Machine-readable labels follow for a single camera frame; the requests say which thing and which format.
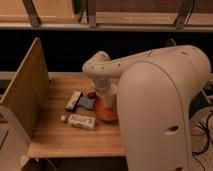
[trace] wooden board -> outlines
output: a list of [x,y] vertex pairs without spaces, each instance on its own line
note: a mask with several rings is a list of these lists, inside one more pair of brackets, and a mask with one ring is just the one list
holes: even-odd
[[[77,23],[84,10],[83,1],[78,1],[77,13],[71,0],[33,0],[33,3],[42,22]],[[0,21],[28,21],[22,0],[1,0]]]
[[[60,116],[67,113],[66,103],[75,90],[82,91],[86,95],[92,91],[90,80],[81,75],[51,80],[28,156],[32,158],[124,156],[118,123],[106,124],[97,121],[96,130],[88,131],[69,127],[60,121]],[[83,107],[78,107],[76,113],[94,116],[93,111]]]
[[20,136],[24,132],[32,136],[48,85],[44,54],[37,38],[0,101],[0,113]]
[[[97,12],[102,24],[161,24],[172,25],[178,13]],[[192,14],[189,25],[213,25],[213,14]]]

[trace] dark floor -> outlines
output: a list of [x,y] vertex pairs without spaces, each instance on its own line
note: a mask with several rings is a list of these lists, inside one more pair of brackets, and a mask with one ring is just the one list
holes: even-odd
[[164,47],[169,38],[197,46],[213,59],[213,33],[0,30],[0,37],[0,71],[16,71],[35,37],[42,41],[49,71],[80,72],[99,50],[115,59]]
[[[128,171],[124,157],[52,159],[51,161],[57,167],[57,171]],[[53,171],[53,168],[43,161],[41,170]]]

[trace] plywood panel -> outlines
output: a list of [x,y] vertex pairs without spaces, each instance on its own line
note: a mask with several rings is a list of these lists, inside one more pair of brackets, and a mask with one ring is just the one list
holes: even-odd
[[20,123],[29,137],[33,134],[48,85],[41,42],[35,39],[0,101],[1,106],[11,111],[2,113],[8,122],[14,127]]

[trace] metal frame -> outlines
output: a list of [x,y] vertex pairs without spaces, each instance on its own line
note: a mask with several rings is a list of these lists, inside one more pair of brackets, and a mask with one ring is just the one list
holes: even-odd
[[96,27],[96,0],[86,0],[87,21],[90,27]]
[[191,15],[189,13],[193,8],[193,3],[194,3],[194,0],[184,0],[183,1],[179,14],[174,21],[174,25],[176,26],[177,29],[183,28],[185,26],[185,24],[187,24],[186,20],[187,20],[187,17],[190,17],[188,15]]
[[22,0],[22,2],[27,11],[31,26],[39,27],[41,24],[41,19],[38,16],[38,13],[35,9],[33,1],[32,0]]

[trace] metal bar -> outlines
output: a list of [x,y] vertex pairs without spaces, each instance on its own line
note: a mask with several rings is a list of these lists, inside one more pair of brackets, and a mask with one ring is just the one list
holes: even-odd
[[166,47],[171,47],[171,46],[177,46],[176,42],[174,41],[173,38],[170,38],[166,41],[166,44],[165,44]]
[[185,26],[187,16],[193,8],[194,0],[184,0],[177,18],[174,21],[176,28],[180,29]]
[[96,0],[86,0],[87,20],[90,27],[96,27]]
[[39,18],[35,6],[32,0],[22,0],[27,11],[30,24],[33,27],[38,27],[41,24],[41,19]]

